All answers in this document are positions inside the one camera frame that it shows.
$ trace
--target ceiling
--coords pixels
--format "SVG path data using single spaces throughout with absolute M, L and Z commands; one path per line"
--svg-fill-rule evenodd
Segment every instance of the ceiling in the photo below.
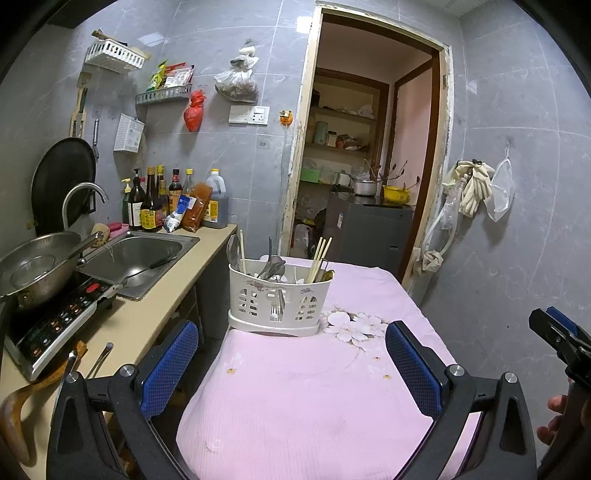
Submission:
M 424 0 L 435 7 L 443 8 L 457 17 L 467 14 L 470 10 L 482 5 L 488 0 Z

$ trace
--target yellow bowl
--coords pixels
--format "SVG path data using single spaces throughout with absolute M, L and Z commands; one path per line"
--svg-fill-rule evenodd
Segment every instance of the yellow bowl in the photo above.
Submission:
M 404 205 L 410 201 L 410 192 L 398 187 L 384 187 L 384 198 L 389 202 Z

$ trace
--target wooden spatula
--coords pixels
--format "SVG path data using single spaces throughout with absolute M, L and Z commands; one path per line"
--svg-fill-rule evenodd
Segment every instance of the wooden spatula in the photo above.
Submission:
M 87 351 L 86 344 L 82 341 L 78 341 L 76 344 L 76 351 L 76 363 L 78 363 Z M 16 459 L 25 465 L 29 465 L 31 456 L 29 455 L 29 450 L 22 434 L 22 406 L 35 392 L 43 390 L 49 385 L 57 382 L 64 375 L 66 364 L 67 361 L 61 364 L 59 368 L 57 368 L 53 373 L 45 377 L 43 380 L 39 380 L 36 383 L 27 385 L 26 387 L 19 388 L 18 390 L 12 392 L 0 405 L 0 434 L 4 438 L 4 441 L 6 441 L 6 444 Z

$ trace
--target red button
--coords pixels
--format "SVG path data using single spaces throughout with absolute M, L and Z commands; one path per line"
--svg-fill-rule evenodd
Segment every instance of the red button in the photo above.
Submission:
M 90 287 L 88 287 L 88 288 L 86 289 L 86 293 L 92 293 L 92 292 L 94 292 L 94 291 L 95 291 L 97 288 L 99 288 L 99 287 L 100 287 L 100 284 L 98 284 L 98 283 L 93 283 L 93 284 L 92 284 Z

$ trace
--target red plastic bag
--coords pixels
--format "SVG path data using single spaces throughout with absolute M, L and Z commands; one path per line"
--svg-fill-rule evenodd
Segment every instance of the red plastic bag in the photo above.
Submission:
M 190 132 L 196 132 L 203 120 L 203 101 L 205 100 L 203 90 L 197 90 L 191 94 L 191 105 L 184 111 L 183 118 L 185 125 Z

